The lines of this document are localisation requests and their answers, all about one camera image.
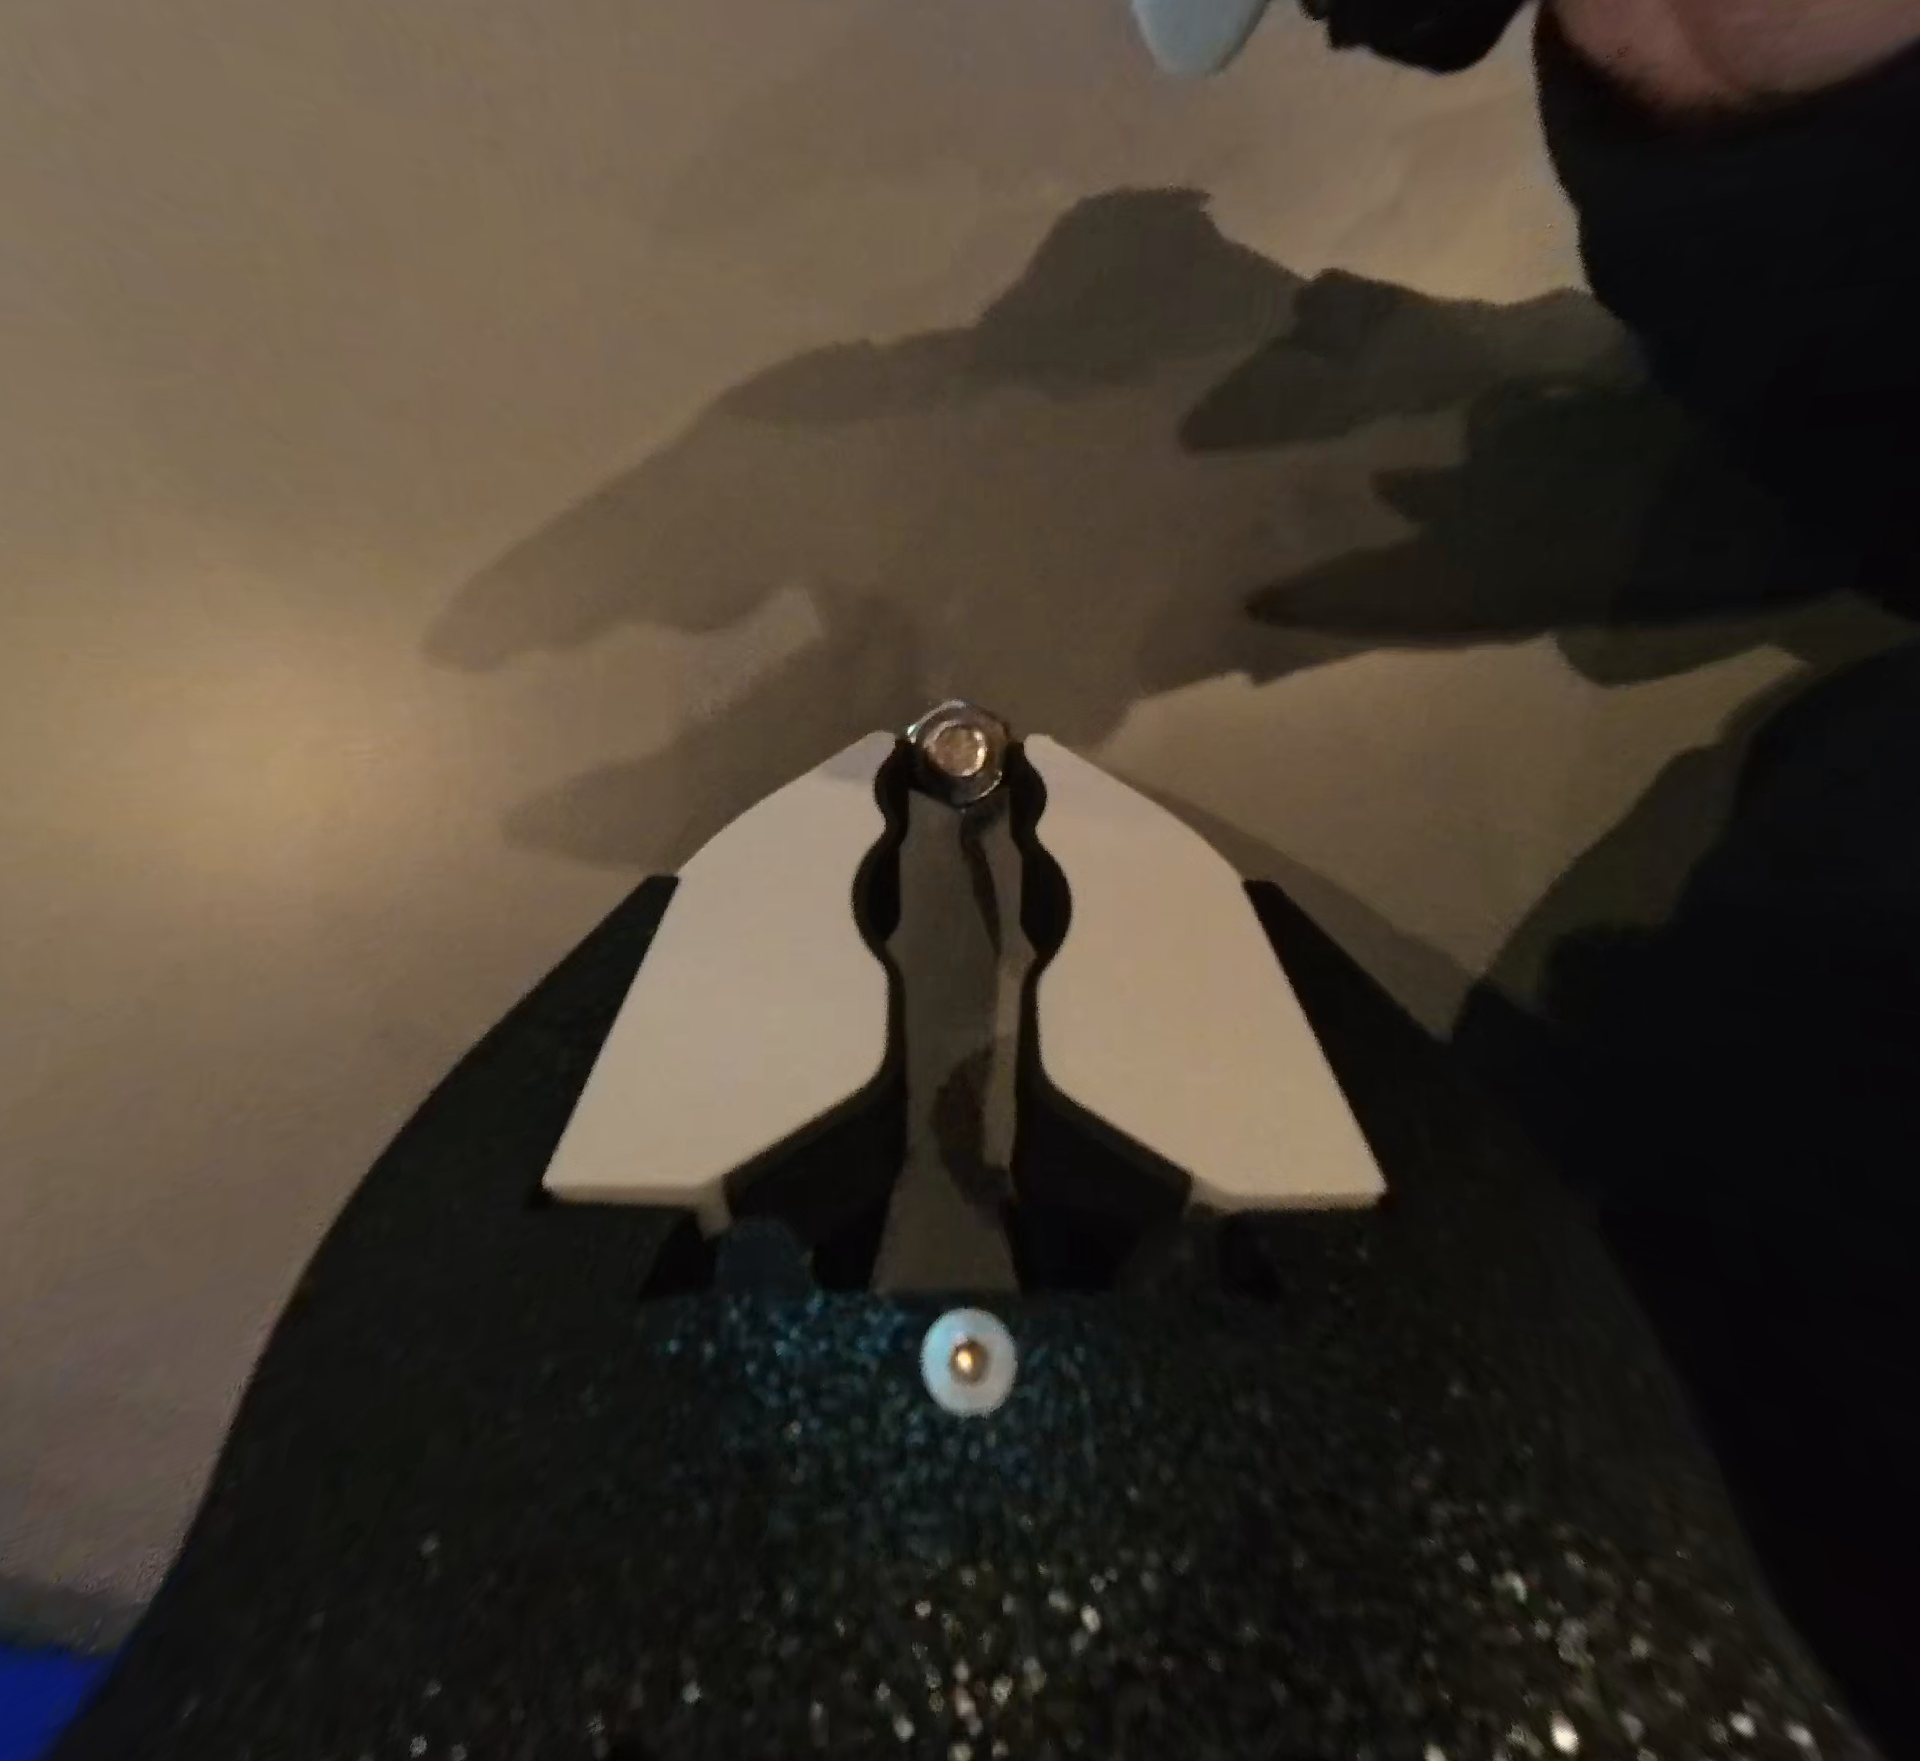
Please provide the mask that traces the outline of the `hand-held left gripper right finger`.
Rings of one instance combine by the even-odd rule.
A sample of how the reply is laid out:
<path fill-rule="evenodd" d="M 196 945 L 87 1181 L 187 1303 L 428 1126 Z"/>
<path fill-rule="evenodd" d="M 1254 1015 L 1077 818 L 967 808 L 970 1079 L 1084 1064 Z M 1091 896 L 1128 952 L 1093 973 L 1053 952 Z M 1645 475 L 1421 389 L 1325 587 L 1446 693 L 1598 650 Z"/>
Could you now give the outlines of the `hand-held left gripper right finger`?
<path fill-rule="evenodd" d="M 1043 1091 L 1219 1214 L 1366 1211 L 1383 1174 L 1246 881 L 1194 828 L 1049 736 L 1037 853 L 1067 884 L 1041 960 Z"/>

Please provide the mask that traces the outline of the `blue box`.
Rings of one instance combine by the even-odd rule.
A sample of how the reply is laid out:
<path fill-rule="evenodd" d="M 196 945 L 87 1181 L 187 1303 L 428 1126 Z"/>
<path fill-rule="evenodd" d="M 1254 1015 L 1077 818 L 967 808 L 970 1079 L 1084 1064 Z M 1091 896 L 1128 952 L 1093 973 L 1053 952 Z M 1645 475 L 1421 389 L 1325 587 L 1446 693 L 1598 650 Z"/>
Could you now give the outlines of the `blue box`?
<path fill-rule="evenodd" d="M 45 1757 L 109 1666 L 109 1654 L 1 1642 L 1 1760 Z"/>

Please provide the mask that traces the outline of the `person's dark sweatshirt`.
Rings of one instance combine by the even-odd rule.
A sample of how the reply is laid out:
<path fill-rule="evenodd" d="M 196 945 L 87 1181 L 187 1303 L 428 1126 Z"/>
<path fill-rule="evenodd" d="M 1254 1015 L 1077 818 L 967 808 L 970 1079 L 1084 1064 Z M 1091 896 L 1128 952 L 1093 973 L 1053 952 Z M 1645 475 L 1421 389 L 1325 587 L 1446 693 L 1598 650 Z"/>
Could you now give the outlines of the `person's dark sweatshirt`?
<path fill-rule="evenodd" d="M 1916 637 L 1670 763 L 1452 1049 L 1581 1193 L 1788 1624 L 1916 1757 Z"/>

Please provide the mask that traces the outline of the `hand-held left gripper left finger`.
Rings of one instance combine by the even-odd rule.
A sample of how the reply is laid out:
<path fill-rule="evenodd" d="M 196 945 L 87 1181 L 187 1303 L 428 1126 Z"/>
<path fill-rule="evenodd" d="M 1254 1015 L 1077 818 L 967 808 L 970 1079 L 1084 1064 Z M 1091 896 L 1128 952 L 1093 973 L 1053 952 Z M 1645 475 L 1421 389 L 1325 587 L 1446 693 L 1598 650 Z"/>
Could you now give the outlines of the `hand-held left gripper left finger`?
<path fill-rule="evenodd" d="M 910 792 L 903 740 L 867 735 L 679 868 L 545 1169 L 550 1200 L 796 1237 L 883 1219 L 908 1110 L 892 940 Z"/>

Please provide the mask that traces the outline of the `silver hex nut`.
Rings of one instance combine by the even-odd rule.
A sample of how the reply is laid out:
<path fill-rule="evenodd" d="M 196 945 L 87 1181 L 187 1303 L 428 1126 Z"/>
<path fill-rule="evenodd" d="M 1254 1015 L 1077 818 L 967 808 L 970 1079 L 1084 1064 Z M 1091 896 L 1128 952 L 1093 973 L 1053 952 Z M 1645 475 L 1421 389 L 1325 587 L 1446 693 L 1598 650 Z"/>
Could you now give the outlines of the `silver hex nut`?
<path fill-rule="evenodd" d="M 903 731 L 913 787 L 971 810 L 1005 784 L 1012 732 L 1005 719 L 967 700 L 946 700 Z"/>

